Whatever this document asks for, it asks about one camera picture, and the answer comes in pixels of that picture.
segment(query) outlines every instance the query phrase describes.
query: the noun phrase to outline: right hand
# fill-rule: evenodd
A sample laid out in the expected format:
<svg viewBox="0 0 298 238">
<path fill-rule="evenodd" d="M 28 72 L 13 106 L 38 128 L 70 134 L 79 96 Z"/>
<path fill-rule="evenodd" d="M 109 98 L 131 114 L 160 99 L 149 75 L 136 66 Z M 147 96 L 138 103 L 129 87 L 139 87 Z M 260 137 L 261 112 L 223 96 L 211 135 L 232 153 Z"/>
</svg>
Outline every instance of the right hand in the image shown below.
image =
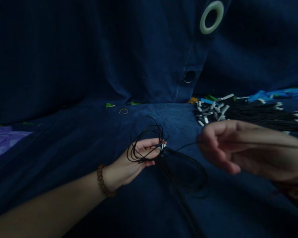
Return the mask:
<svg viewBox="0 0 298 238">
<path fill-rule="evenodd" d="M 198 145 L 205 158 L 230 174 L 245 170 L 275 182 L 298 183 L 298 148 L 255 144 L 298 146 L 295 137 L 254 124 L 228 120 L 207 125 L 197 140 L 203 142 Z"/>
</svg>

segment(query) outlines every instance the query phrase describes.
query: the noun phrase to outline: left hand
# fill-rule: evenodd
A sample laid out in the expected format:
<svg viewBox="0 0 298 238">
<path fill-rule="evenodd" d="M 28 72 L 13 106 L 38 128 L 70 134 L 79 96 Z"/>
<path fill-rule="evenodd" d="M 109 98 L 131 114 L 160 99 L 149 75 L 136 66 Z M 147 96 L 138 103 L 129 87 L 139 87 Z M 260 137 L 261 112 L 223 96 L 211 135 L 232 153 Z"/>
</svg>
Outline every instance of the left hand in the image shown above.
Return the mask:
<svg viewBox="0 0 298 238">
<path fill-rule="evenodd" d="M 146 156 L 148 159 L 156 158 L 160 153 L 160 148 L 156 147 L 159 144 L 159 138 L 145 139 L 138 141 L 136 144 L 136 150 L 140 153 L 140 157 L 146 156 L 150 151 L 150 154 Z M 129 158 L 132 160 L 131 155 L 132 146 L 129 148 Z M 110 191 L 117 190 L 122 185 L 127 185 L 134 180 L 135 177 L 145 168 L 151 165 L 155 165 L 155 161 L 149 162 L 132 162 L 127 158 L 127 150 L 111 165 L 103 169 L 104 181 L 107 188 Z"/>
</svg>

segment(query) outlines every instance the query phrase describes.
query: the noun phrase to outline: hand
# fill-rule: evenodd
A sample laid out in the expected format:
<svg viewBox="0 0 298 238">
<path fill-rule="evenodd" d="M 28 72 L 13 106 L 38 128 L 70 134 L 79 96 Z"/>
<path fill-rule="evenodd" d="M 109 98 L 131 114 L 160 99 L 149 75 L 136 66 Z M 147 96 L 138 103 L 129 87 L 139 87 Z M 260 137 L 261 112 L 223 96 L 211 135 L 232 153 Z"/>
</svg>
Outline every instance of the hand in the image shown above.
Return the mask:
<svg viewBox="0 0 298 238">
<path fill-rule="evenodd" d="M 254 124 L 228 120 L 207 125 L 198 136 L 205 158 L 230 174 L 241 169 L 272 181 L 298 183 L 298 139 Z"/>
<path fill-rule="evenodd" d="M 158 138 L 138 141 L 136 144 L 136 150 L 139 152 L 138 156 L 146 156 L 153 150 L 146 158 L 156 158 L 160 153 L 160 148 L 156 147 L 158 144 L 160 144 Z M 132 146 L 129 148 L 129 158 L 132 158 L 131 149 Z M 120 186 L 129 184 L 145 167 L 151 165 L 155 165 L 155 161 L 143 163 L 129 161 L 126 150 L 114 163 L 103 169 L 104 182 L 110 191 L 115 191 Z"/>
</svg>

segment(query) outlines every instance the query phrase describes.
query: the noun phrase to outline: wrist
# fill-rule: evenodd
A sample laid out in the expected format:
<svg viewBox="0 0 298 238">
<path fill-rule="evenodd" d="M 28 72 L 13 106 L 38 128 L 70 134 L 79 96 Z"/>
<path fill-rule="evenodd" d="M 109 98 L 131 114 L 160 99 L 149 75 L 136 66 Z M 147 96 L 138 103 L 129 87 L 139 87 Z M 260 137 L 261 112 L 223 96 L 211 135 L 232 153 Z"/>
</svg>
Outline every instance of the wrist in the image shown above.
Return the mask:
<svg viewBox="0 0 298 238">
<path fill-rule="evenodd" d="M 103 179 L 110 192 L 115 192 L 122 186 L 122 183 L 117 176 L 117 171 L 115 171 L 115 168 L 112 165 L 103 168 Z"/>
</svg>

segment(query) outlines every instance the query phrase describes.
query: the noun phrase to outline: rubber band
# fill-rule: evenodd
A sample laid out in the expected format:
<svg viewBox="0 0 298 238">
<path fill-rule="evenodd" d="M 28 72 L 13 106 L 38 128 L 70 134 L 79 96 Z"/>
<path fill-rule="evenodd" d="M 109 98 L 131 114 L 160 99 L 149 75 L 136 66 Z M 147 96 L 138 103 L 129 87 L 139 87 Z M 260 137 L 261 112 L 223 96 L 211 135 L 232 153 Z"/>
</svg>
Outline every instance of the rubber band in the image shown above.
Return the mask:
<svg viewBox="0 0 298 238">
<path fill-rule="evenodd" d="M 119 111 L 119 115 L 125 115 L 125 114 L 127 114 L 128 113 L 128 110 L 127 109 L 121 109 L 120 111 Z"/>
</svg>

